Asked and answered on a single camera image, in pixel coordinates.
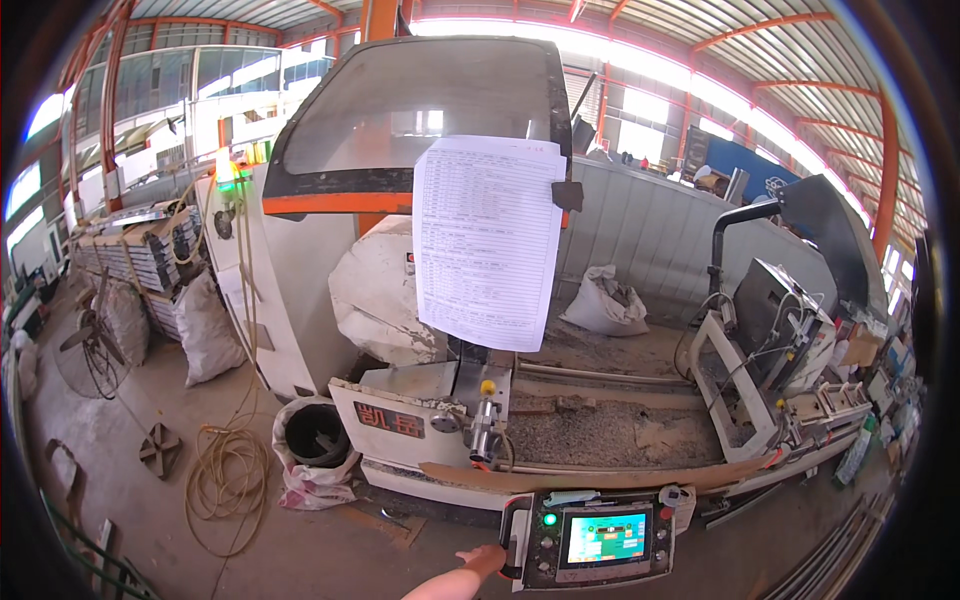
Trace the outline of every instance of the control panel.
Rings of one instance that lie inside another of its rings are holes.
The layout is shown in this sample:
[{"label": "control panel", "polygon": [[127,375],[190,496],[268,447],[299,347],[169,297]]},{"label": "control panel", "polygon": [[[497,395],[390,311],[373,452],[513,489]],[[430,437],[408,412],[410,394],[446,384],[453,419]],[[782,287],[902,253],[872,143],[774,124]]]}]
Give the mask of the control panel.
[{"label": "control panel", "polygon": [[673,568],[673,509],[658,491],[515,496],[500,523],[508,555],[514,537],[514,564],[501,570],[514,591],[622,586]]}]

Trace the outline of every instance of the sticker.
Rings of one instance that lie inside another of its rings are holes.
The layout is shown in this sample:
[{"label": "sticker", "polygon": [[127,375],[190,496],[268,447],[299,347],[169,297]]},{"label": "sticker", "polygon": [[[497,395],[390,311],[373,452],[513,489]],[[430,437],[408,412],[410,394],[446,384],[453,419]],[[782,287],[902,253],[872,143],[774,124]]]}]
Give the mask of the sticker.
[{"label": "sticker", "polygon": [[398,413],[390,409],[357,401],[353,402],[353,408],[356,410],[357,418],[360,419],[360,424],[362,425],[376,427],[377,429],[383,429],[384,431],[390,431],[420,440],[425,437],[423,432],[423,419],[420,417]]}]

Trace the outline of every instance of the box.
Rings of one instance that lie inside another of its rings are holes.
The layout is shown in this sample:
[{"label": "box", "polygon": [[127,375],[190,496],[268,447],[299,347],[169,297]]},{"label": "box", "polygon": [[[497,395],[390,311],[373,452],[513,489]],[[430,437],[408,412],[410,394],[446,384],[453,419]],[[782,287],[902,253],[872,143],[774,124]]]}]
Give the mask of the box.
[{"label": "box", "polygon": [[868,331],[863,323],[858,323],[850,335],[850,347],[840,361],[840,366],[858,365],[866,369],[874,363],[876,351],[881,346],[883,346],[883,339]]}]

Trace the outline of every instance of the brown cardboard strip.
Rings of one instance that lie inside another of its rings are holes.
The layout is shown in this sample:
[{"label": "brown cardboard strip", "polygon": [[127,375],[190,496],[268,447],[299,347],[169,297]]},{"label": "brown cardboard strip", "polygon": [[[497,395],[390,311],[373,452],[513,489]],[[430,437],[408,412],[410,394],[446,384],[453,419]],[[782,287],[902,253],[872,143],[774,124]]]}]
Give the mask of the brown cardboard strip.
[{"label": "brown cardboard strip", "polygon": [[700,468],[632,470],[606,473],[561,473],[556,475],[507,473],[475,468],[420,463],[428,477],[441,481],[485,488],[498,492],[525,493],[541,490],[633,490],[659,488],[667,484],[711,490],[739,481],[763,469],[776,454],[770,453],[740,463],[725,463]]}]

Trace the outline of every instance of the human arm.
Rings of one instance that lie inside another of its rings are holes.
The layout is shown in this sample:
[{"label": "human arm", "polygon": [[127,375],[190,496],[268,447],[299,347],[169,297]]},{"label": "human arm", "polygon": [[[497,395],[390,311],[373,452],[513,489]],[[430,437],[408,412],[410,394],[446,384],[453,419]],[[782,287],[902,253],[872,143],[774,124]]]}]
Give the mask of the human arm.
[{"label": "human arm", "polygon": [[506,551],[497,544],[486,544],[469,552],[457,552],[464,565],[429,579],[403,600],[470,600],[480,585],[507,560]]}]

